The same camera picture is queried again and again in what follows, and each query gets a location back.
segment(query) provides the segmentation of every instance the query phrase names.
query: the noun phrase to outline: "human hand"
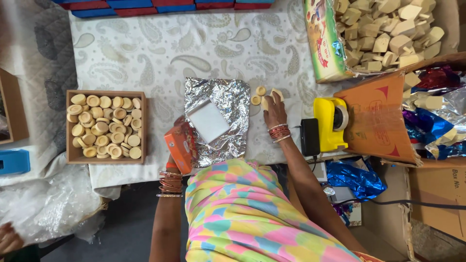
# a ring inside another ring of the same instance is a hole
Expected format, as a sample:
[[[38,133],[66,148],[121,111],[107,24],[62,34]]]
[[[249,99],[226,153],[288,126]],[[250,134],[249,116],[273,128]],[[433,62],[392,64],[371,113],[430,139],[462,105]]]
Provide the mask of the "human hand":
[[[264,110],[264,121],[267,128],[287,123],[285,104],[280,101],[279,94],[272,92],[272,96],[275,97],[275,101],[277,101],[277,103],[274,103],[274,99],[271,96],[265,96],[265,100],[268,103],[268,111]]]
[[[3,224],[0,227],[0,255],[22,248],[24,241],[20,235],[14,231],[11,223]]]

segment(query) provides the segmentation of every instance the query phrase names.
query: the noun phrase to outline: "table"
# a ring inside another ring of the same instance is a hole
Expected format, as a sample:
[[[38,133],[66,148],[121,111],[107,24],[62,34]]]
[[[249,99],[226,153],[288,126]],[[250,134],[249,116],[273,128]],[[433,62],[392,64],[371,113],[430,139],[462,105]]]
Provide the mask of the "table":
[[[94,189],[158,180],[169,156],[163,135],[183,114],[185,77],[241,79],[252,90],[276,87],[285,99],[302,101],[302,118],[313,116],[315,97],[341,89],[338,83],[314,81],[300,0],[279,0],[271,9],[246,12],[91,20],[70,14],[70,24],[79,89],[142,90],[150,104],[145,164],[89,165]],[[263,164],[285,162],[260,129],[260,107],[252,106],[250,116],[245,157]],[[299,133],[293,138],[299,142]]]

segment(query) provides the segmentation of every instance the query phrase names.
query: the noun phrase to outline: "wooden box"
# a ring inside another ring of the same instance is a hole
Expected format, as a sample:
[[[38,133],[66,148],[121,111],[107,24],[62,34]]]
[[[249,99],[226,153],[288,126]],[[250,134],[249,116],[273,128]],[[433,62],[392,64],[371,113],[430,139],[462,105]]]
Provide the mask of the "wooden box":
[[[76,123],[66,121],[66,161],[68,164],[142,164],[147,153],[147,126],[148,126],[148,106],[144,92],[136,91],[101,91],[101,90],[68,90],[66,93],[66,107],[68,108],[73,103],[71,98],[77,94],[84,94],[85,96],[95,95],[98,97],[108,96],[110,98],[115,97],[127,97],[127,98],[139,98],[141,99],[141,111],[142,111],[142,126],[141,126],[141,158],[122,158],[122,159],[98,159],[98,158],[87,158],[83,155],[82,148],[76,148],[73,146],[73,135],[71,129]]]
[[[10,132],[10,135],[0,134],[0,144],[28,138],[29,131],[18,79],[3,69],[0,69],[0,92]]]

